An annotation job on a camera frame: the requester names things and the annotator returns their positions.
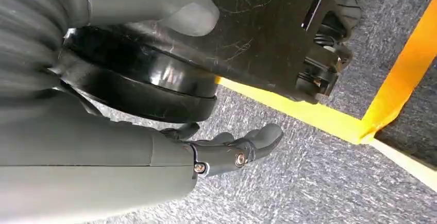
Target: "yellow tape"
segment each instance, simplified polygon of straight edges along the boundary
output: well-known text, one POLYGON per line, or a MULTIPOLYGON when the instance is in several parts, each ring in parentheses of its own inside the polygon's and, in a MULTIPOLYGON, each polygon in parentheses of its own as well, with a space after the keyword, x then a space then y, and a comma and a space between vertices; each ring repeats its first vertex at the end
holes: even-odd
POLYGON ((323 105, 294 102, 222 78, 220 84, 353 144, 371 141, 393 121, 437 55, 437 0, 432 0, 362 120, 323 105))
POLYGON ((399 115, 437 55, 436 35, 437 0, 431 0, 362 119, 363 142, 399 115))

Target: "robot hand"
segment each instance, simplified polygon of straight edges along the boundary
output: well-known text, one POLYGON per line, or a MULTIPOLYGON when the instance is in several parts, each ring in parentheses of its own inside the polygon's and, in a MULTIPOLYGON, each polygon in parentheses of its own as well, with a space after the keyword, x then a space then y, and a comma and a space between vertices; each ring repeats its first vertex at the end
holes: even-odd
MULTIPOLYGON (((179 129, 165 129, 161 133, 172 139, 188 139, 199 129, 198 124, 184 125, 179 129)), ((242 168, 247 163, 270 154, 279 144, 283 132, 278 125, 268 124, 235 139, 228 132, 212 140, 186 141, 194 151, 194 171, 201 177, 214 176, 242 168)))

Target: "metal screw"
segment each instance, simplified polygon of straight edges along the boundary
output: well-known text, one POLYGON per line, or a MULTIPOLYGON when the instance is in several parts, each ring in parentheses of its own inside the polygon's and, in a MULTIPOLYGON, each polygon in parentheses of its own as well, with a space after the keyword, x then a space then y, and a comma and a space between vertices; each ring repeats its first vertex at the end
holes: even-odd
POLYGON ((194 164, 194 171, 198 174, 201 174, 205 171, 205 165, 203 163, 194 164))
POLYGON ((242 167, 246 164, 246 155, 239 153, 235 158, 235 166, 242 167))

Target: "gray robot arm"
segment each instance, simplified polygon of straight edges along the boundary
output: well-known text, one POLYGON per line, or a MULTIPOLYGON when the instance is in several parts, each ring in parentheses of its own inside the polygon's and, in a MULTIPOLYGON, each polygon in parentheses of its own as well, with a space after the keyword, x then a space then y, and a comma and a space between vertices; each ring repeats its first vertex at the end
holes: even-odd
POLYGON ((0 0, 0 222, 77 222, 182 197, 198 175, 241 168, 282 137, 267 126, 234 140, 181 141, 91 115, 48 68, 70 27, 157 20, 207 34, 211 0, 0 0))

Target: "scratched black surface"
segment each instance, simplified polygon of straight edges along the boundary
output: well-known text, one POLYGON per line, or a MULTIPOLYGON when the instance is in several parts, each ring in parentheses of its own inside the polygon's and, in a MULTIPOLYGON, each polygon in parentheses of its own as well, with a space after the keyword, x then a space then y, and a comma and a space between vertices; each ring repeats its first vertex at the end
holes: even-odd
MULTIPOLYGON (((355 61, 325 102, 361 117, 429 1, 359 0, 364 18, 349 42, 355 61)), ((407 104, 404 121, 387 130, 392 139, 406 132, 437 137, 436 67, 407 104)), ((217 94, 220 103, 196 138, 218 130, 243 135, 275 122, 285 130, 280 147, 242 171, 200 180, 184 199, 96 223, 436 223, 437 194, 373 148, 340 141, 230 90, 217 94)), ((102 109, 112 119, 169 126, 102 109)), ((404 142, 417 142, 410 139, 404 142)))
POLYGON ((312 99, 297 91, 295 84, 313 44, 314 35, 302 28, 313 0, 213 1, 220 19, 203 37, 184 36, 154 22, 127 27, 150 37, 149 45, 218 75, 286 96, 312 99))

